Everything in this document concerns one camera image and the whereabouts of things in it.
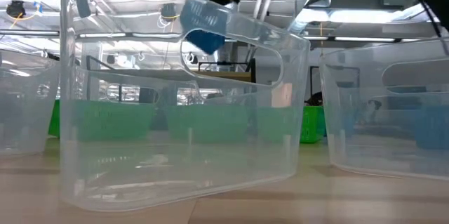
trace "wooden table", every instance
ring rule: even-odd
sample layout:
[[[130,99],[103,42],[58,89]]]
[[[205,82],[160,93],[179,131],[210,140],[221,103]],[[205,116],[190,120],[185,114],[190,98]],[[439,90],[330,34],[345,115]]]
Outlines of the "wooden table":
[[[298,174],[282,182],[140,211],[84,211],[59,200],[59,145],[49,143],[43,155],[0,159],[0,223],[449,223],[449,183],[334,169],[319,144],[302,146]]]

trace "green basket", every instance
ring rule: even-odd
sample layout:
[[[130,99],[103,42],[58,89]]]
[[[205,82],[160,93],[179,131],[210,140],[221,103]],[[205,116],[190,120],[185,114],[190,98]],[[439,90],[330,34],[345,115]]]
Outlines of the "green basket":
[[[91,141],[146,140],[156,114],[153,104],[74,101],[78,139]]]
[[[176,141],[242,143],[246,140],[248,114],[238,105],[184,105],[165,109],[168,130]]]
[[[257,111],[259,138],[268,143],[282,143],[284,136],[298,136],[299,111],[292,107],[263,107]]]
[[[302,116],[301,143],[317,143],[326,131],[323,107],[304,107]]]
[[[60,137],[59,107],[60,107],[59,100],[56,100],[55,106],[53,107],[53,113],[51,115],[50,127],[48,128],[48,134],[50,136],[56,136],[58,138]]]

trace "transparent plastic container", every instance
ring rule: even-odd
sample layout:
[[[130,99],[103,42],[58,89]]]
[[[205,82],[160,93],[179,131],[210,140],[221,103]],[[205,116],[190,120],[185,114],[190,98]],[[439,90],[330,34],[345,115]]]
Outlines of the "transparent plastic container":
[[[0,50],[0,157],[42,152],[60,63]]]
[[[448,179],[447,44],[416,41],[323,57],[334,165],[362,173]]]
[[[62,9],[64,200],[127,211],[295,173],[302,113],[290,111],[303,106],[307,40],[206,0],[62,0]],[[209,55],[185,39],[222,42],[204,32],[273,51],[279,80],[195,74],[185,53]],[[258,116],[277,114],[276,126],[283,112],[293,126],[260,137]]]

